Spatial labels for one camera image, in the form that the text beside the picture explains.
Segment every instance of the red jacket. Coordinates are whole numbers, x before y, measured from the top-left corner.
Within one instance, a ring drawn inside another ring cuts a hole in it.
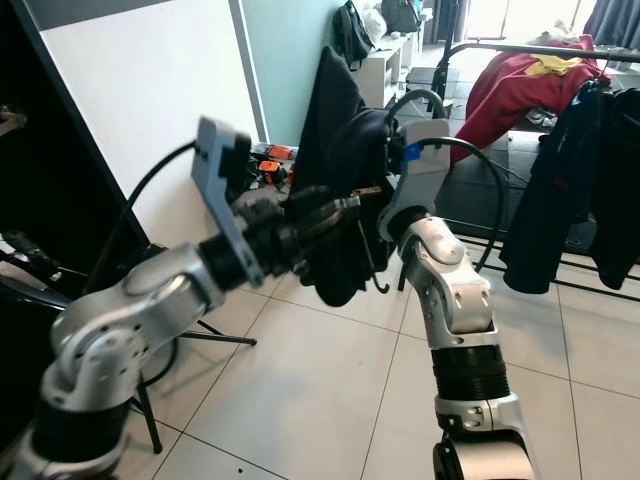
[[[593,50],[591,35],[582,35],[580,43],[551,47]],[[546,107],[560,113],[587,80],[600,76],[594,59],[585,58],[580,65],[561,77],[554,73],[525,75],[524,71],[538,60],[528,53],[501,53],[489,62],[473,86],[467,101],[467,120],[456,135],[482,149],[498,140],[516,125],[529,110]],[[451,149],[451,163],[469,156],[466,150]]]

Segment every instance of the black cable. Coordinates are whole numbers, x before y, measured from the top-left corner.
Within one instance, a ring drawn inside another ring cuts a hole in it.
[[[92,292],[96,284],[99,282],[100,276],[102,275],[102,271],[104,270],[104,266],[107,260],[109,259],[109,254],[113,249],[113,245],[116,239],[118,238],[118,234],[122,230],[122,227],[124,227],[124,224],[127,221],[127,216],[131,212],[131,209],[133,208],[133,204],[142,193],[142,190],[147,186],[147,184],[151,181],[151,179],[155,177],[160,170],[166,167],[176,157],[182,155],[184,152],[187,152],[191,150],[193,147],[195,147],[195,143],[196,142],[194,140],[192,142],[189,142],[175,149],[169,155],[167,155],[162,160],[160,160],[151,170],[147,172],[147,174],[142,178],[142,180],[138,182],[138,185],[136,185],[136,188],[131,193],[131,196],[127,200],[127,203],[125,204],[124,209],[120,214],[120,217],[118,217],[118,220],[116,221],[113,228],[111,229],[111,233],[107,237],[107,241],[104,243],[104,246],[100,251],[98,260],[96,261],[96,264],[94,265],[93,270],[91,271],[91,274],[87,279],[87,283],[85,283],[84,288],[82,289],[82,295],[86,295],[87,293]]]
[[[164,377],[169,372],[169,370],[171,370],[171,367],[173,367],[174,363],[176,363],[177,358],[178,358],[178,339],[174,338],[171,341],[171,353],[169,353],[169,361],[167,361],[167,364],[164,366],[162,370],[156,373],[149,380],[145,380],[142,385],[146,388],[149,385],[153,385],[162,377]]]
[[[427,146],[435,146],[436,148],[440,145],[451,145],[455,147],[464,148],[465,150],[471,152],[475,156],[477,156],[487,167],[489,167],[489,171],[493,175],[493,178],[496,181],[496,186],[498,187],[498,208],[496,211],[496,216],[493,221],[493,228],[491,229],[491,234],[489,235],[489,241],[487,246],[484,249],[484,253],[478,263],[476,264],[476,272],[480,272],[482,267],[484,267],[485,263],[487,263],[487,259],[489,258],[489,254],[491,253],[491,249],[493,245],[496,243],[496,239],[498,237],[498,231],[500,230],[500,223],[502,221],[502,216],[504,214],[504,197],[505,197],[505,184],[503,178],[498,173],[498,169],[493,165],[491,160],[487,158],[487,156],[482,153],[482,151],[473,146],[471,143],[460,140],[459,138],[452,137],[440,137],[440,138],[424,138],[422,140],[418,140],[416,142],[421,148]]]
[[[387,113],[387,116],[385,117],[387,123],[391,124],[391,121],[395,118],[396,114],[402,107],[404,107],[410,101],[416,100],[418,98],[426,98],[427,100],[429,100],[433,104],[438,118],[447,118],[447,111],[444,109],[444,104],[442,103],[442,99],[440,98],[440,96],[436,92],[433,92],[431,90],[420,89],[411,90],[410,92],[406,93],[404,97],[398,100],[398,103],[391,107],[389,113]]]

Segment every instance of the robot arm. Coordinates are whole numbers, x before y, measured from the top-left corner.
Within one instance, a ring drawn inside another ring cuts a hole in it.
[[[241,212],[247,223],[241,232],[224,191],[229,169],[248,159],[246,137],[203,119],[196,144],[192,176],[221,234],[145,261],[57,318],[56,360],[44,374],[38,411],[8,478],[111,478],[144,362],[222,305],[225,292],[292,270],[360,204],[358,197],[335,200],[292,222],[280,206],[258,201]]]
[[[443,120],[406,128],[402,175],[378,221],[380,236],[398,244],[422,305],[444,432],[433,452],[436,478],[539,479],[509,389],[489,284],[444,221],[428,215],[449,152],[415,142],[447,135]],[[43,401],[10,479],[109,478],[125,448],[128,402],[144,361],[221,305],[224,292],[291,270],[359,206],[358,197],[335,200],[293,224],[282,209],[262,203],[245,212],[248,227],[240,232],[224,199],[224,172],[247,153],[242,136],[202,120],[192,175],[222,234],[147,260],[62,314],[52,332],[57,360],[45,373]]]
[[[420,122],[404,135],[402,176],[378,225],[383,238],[398,243],[422,307],[443,430],[433,450],[436,478],[539,479],[520,401],[509,388],[490,284],[446,223],[428,215],[449,169],[449,149],[420,150],[415,142],[446,137],[448,126]]]

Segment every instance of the white wall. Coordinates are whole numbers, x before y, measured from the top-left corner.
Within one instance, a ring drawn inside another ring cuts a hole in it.
[[[42,32],[71,95],[120,188],[192,140],[200,115],[256,139],[226,0],[173,0]],[[190,180],[191,154],[165,168],[134,208],[154,242],[211,234]]]

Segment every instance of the hanging clothes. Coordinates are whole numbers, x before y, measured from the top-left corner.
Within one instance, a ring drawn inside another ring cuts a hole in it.
[[[591,213],[598,229],[589,248],[600,280],[618,290],[640,257],[640,90],[604,98]]]
[[[584,84],[545,141],[513,217],[500,260],[504,281],[545,293],[555,278],[572,223],[585,221],[598,159],[602,94]]]
[[[579,43],[550,42],[548,46],[593,50],[589,35],[581,36]],[[601,72],[594,59],[585,58],[564,76],[527,75],[527,69],[538,62],[538,58],[527,53],[501,53],[491,60],[469,94],[466,121],[456,138],[485,148],[534,108],[562,112],[580,85],[598,78]],[[609,77],[603,76],[602,81],[609,82]],[[451,149],[452,164],[468,156],[469,152],[462,148]]]
[[[505,283],[547,292],[571,224],[591,212],[597,231],[589,254],[601,281],[619,289],[640,256],[640,90],[614,95],[585,83],[531,174],[500,253]]]
[[[301,219],[329,200],[349,196],[355,188],[382,189],[363,201],[359,209],[367,255],[360,227],[353,222],[307,257],[309,269],[303,282],[315,285],[327,305],[344,305],[359,289],[366,288],[372,268],[387,268],[391,248],[376,239],[378,216],[393,195],[386,180],[386,145],[391,134],[387,111],[366,107],[344,59],[331,47],[324,47],[302,130],[291,194],[314,186],[330,186],[333,192],[320,204],[315,197],[299,200],[288,214]]]
[[[569,69],[580,65],[582,59],[579,57],[573,57],[569,60],[565,60],[556,55],[539,55],[532,53],[531,58],[538,60],[524,71],[525,75],[546,75],[547,73],[555,73],[564,77],[569,73]]]

